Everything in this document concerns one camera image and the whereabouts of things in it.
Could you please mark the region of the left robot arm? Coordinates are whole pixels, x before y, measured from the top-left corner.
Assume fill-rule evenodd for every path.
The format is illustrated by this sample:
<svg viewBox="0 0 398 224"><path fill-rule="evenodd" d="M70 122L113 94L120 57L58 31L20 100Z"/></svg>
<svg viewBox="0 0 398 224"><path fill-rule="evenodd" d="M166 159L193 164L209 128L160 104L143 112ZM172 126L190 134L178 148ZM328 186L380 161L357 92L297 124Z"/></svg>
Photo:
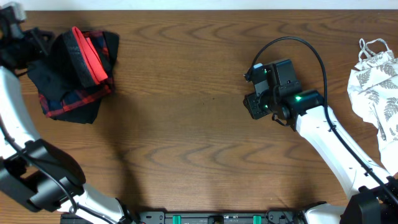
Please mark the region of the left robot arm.
<svg viewBox="0 0 398 224"><path fill-rule="evenodd" d="M1 6L1 191L30 210L69 213L87 223L139 223L117 198L86 183L72 156L41 139L27 111L16 70L48 54L38 29L22 31L21 5Z"/></svg>

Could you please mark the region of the black leggings with red waistband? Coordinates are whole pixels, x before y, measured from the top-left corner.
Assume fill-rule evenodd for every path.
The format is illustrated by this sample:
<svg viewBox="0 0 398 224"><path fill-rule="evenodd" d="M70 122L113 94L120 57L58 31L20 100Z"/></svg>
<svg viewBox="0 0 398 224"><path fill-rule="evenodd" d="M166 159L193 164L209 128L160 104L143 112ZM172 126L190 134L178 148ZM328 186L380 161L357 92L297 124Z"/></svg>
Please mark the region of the black leggings with red waistband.
<svg viewBox="0 0 398 224"><path fill-rule="evenodd" d="M59 35L49 56L29 66L28 77L48 100L62 101L76 90L99 87L114 66L108 32L82 32L77 27Z"/></svg>

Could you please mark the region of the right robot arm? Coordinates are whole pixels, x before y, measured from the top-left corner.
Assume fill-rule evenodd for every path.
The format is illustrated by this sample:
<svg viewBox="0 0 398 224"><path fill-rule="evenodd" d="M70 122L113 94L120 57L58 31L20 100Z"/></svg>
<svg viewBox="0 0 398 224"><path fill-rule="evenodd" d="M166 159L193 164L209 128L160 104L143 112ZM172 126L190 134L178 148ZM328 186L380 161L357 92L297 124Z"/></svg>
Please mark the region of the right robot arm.
<svg viewBox="0 0 398 224"><path fill-rule="evenodd" d="M349 200L345 207L311 205L294 216L294 223L397 223L397 180L345 131L318 91L302 90L289 59L256 64L244 77L254 85L243 101L252 119L271 115L298 132L321 155Z"/></svg>

